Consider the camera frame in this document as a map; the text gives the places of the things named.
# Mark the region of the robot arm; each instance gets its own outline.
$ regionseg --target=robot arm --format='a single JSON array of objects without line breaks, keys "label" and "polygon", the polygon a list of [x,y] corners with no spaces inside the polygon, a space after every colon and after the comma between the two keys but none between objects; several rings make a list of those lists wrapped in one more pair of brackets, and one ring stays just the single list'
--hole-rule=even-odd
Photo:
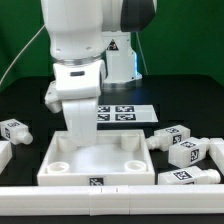
[{"label": "robot arm", "polygon": [[156,0],[41,0],[41,3],[56,78],[47,92],[46,104],[53,112],[63,108],[68,131],[77,145],[94,144],[98,97],[106,78],[101,59],[105,52],[102,31],[143,29],[155,15]]}]

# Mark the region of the white box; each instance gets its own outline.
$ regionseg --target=white box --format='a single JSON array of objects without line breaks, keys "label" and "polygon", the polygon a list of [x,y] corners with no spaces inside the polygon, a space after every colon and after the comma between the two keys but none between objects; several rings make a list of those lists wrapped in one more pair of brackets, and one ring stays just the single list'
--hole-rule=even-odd
[{"label": "white box", "polygon": [[[123,133],[139,135],[137,150],[122,149]],[[127,162],[143,162],[146,170],[126,171]],[[76,147],[68,132],[55,132],[37,179],[39,186],[152,185],[155,172],[143,130],[98,131],[89,147]]]},{"label": "white box", "polygon": [[12,158],[12,148],[9,141],[0,141],[0,174]]}]

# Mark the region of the white block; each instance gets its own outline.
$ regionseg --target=white block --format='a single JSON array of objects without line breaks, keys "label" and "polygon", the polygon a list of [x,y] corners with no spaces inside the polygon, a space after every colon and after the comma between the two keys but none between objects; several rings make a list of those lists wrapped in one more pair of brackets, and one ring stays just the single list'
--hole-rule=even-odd
[{"label": "white block", "polygon": [[169,147],[169,163],[179,168],[188,167],[206,157],[209,139],[188,138]]},{"label": "white block", "polygon": [[98,187],[90,193],[90,215],[128,215],[128,186]]},{"label": "white block", "polygon": [[224,175],[224,140],[222,138],[210,139],[209,154]]},{"label": "white block", "polygon": [[12,158],[11,144],[8,141],[0,141],[0,174]]},{"label": "white block", "polygon": [[0,122],[0,128],[2,137],[12,142],[14,145],[20,143],[28,145],[33,141],[28,126],[15,119]]}]

